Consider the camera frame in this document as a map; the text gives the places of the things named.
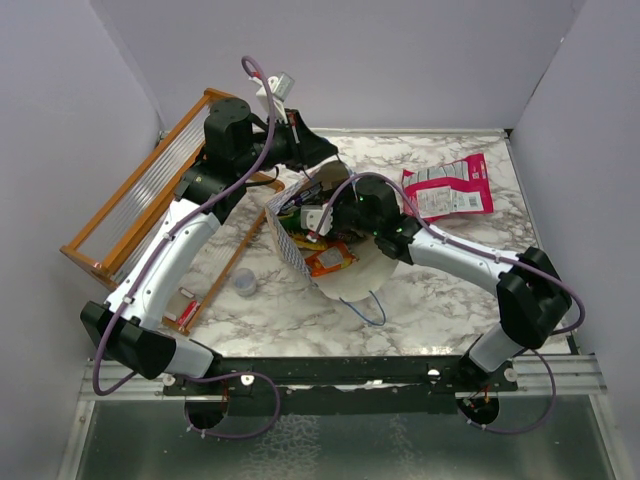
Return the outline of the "pink snack bag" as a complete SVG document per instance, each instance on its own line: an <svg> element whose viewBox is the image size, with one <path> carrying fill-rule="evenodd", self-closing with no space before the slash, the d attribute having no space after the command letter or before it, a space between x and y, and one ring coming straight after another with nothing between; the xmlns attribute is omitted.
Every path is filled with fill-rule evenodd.
<svg viewBox="0 0 640 480"><path fill-rule="evenodd" d="M401 186L420 216L429 222L457 214L494 212L482 153L419 171L404 170Z"/></svg>

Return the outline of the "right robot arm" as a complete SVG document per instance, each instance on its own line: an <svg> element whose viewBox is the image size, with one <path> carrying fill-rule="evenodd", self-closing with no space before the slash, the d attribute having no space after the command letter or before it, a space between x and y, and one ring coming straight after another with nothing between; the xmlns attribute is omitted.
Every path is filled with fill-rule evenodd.
<svg viewBox="0 0 640 480"><path fill-rule="evenodd" d="M356 174L330 197L330 221L338 229L372 236L381 254L392 260L441 270L495 296L498 323L459 362L461 383L481 391L507 360L559 334L558 325L576 299L542 250L516 253L453 236L417 213L401 212L398 202L407 198L380 174Z"/></svg>

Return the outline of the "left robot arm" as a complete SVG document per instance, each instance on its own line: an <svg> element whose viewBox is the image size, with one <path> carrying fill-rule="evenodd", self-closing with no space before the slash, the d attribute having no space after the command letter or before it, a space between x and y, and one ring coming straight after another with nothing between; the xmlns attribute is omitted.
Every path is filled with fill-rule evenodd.
<svg viewBox="0 0 640 480"><path fill-rule="evenodd" d="M118 288L103 303L90 301L81 311L97 357L108 356L147 379L163 373L186 376L202 395L218 388L218 353L165 335L159 327L194 257L245 195L247 171L283 166L299 172L337 154L337 147L312 132L297 110L285 115L270 127L239 98L211 105L204 144L180 179L162 226Z"/></svg>

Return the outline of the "blue checkered paper bag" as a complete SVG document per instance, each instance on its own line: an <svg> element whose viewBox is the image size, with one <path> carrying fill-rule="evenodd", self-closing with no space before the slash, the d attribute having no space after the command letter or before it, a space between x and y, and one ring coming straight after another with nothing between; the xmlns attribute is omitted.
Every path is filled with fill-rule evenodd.
<svg viewBox="0 0 640 480"><path fill-rule="evenodd" d="M387 320L383 308L379 309L380 314L377 318L369 319L356 308L355 303L367 298L376 299L376 292L391 278L398 262L383 255L375 245L373 238L367 237L349 248L349 251L356 257L352 265L326 275L313 277L310 267L306 264L306 257L313 252L298 248L293 238L286 233L280 220L277 219L279 209L302 188L303 182L298 181L277 194L265 205L267 223L281 259L301 273L305 280L309 281L327 298L341 302L364 322L372 326L383 326Z"/></svg>

